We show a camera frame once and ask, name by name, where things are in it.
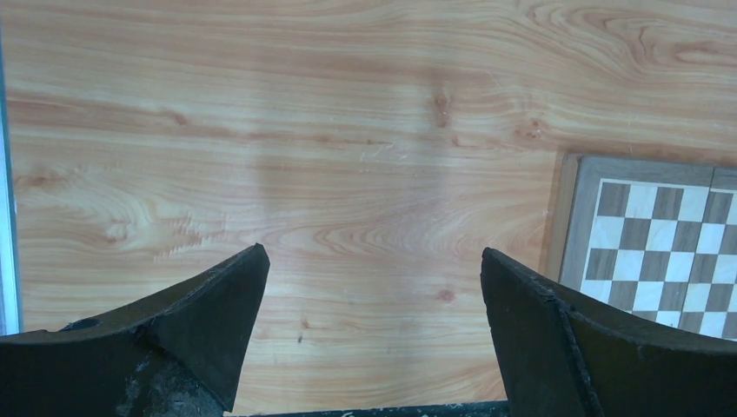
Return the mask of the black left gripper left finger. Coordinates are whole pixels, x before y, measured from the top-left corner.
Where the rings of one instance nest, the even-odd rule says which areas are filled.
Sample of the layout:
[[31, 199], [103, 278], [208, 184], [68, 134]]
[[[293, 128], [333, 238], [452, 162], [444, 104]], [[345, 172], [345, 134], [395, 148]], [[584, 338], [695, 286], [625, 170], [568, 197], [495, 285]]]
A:
[[255, 244], [120, 308], [1, 340], [4, 416], [220, 416], [235, 405], [269, 257]]

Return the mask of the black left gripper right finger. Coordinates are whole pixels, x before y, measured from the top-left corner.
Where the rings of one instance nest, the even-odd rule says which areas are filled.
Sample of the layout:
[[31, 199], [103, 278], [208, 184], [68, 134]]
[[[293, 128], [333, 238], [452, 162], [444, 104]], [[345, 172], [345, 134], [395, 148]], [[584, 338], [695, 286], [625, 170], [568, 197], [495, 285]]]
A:
[[481, 291], [514, 416], [733, 416], [736, 345], [623, 312], [482, 254]]

